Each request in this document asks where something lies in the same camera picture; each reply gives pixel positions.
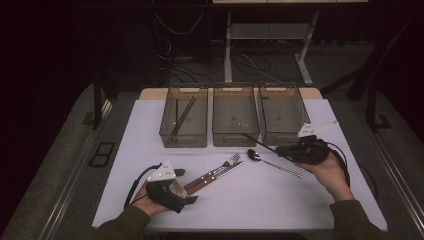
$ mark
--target silver fork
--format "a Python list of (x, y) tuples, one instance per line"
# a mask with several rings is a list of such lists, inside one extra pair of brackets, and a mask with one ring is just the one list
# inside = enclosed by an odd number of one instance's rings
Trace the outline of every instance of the silver fork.
[(201, 176), (200, 178), (198, 178), (197, 180), (187, 184), (184, 186), (185, 189), (190, 189), (191, 187), (195, 186), (196, 184), (198, 184), (200, 181), (203, 181), (207, 178), (209, 178), (212, 174), (215, 174), (223, 169), (225, 169), (226, 167), (232, 166), (234, 165), (238, 160), (240, 159), (240, 154), (236, 153), (234, 154), (234, 156), (232, 156), (230, 159), (228, 159), (227, 161), (225, 161), (220, 167), (206, 173), (205, 175)]
[(213, 173), (217, 173), (218, 171), (222, 170), (223, 168), (229, 167), (234, 165), (234, 163), (236, 163), (238, 160), (240, 159), (240, 154), (236, 153), (234, 154), (230, 159), (228, 159), (227, 161), (225, 161), (222, 166), (216, 168), (215, 170), (213, 170)]

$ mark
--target plastic container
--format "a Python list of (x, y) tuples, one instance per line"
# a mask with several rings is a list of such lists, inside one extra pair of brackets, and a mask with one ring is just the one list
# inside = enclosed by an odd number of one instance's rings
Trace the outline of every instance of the plastic container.
[(262, 142), (269, 146), (289, 146), (297, 133), (310, 123), (296, 83), (259, 83), (259, 121)]
[(215, 83), (213, 85), (212, 133), (215, 147), (254, 147), (259, 137), (252, 83)]
[(159, 130), (165, 148), (207, 146), (209, 84), (169, 86)]

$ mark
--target human hand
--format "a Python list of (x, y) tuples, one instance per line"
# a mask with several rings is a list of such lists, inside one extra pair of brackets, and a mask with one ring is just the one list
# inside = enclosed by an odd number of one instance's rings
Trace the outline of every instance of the human hand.
[(317, 165), (304, 163), (295, 163), (295, 165), (311, 171), (318, 182), (333, 196), (335, 202), (354, 199), (344, 178), (340, 163), (333, 153), (330, 152), (327, 159)]
[(134, 202), (131, 204), (134, 207), (139, 208), (141, 211), (145, 212), (150, 217), (153, 217), (155, 214), (160, 212), (169, 211), (168, 208), (160, 205), (159, 203), (153, 202), (146, 191), (147, 182), (144, 182), (141, 189), (137, 192), (134, 197)]

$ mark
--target storage bin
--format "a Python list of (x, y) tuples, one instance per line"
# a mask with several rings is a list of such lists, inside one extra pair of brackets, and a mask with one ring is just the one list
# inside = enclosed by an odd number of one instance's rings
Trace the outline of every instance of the storage bin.
[(159, 130), (165, 148), (207, 146), (209, 84), (172, 84)]
[(269, 146), (289, 146), (297, 133), (310, 123), (296, 83), (259, 83), (258, 112), (262, 142)]
[(215, 147), (254, 147), (242, 134), (258, 139), (259, 121), (252, 83), (213, 85), (213, 145)]

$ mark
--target sleeve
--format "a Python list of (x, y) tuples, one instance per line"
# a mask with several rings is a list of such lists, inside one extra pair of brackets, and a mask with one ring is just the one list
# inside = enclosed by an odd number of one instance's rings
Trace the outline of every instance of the sleeve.
[(357, 200), (341, 201), (330, 205), (334, 216), (333, 239), (390, 239), (373, 225)]
[(93, 239), (140, 239), (150, 217), (134, 206), (128, 206), (116, 219), (103, 223)]

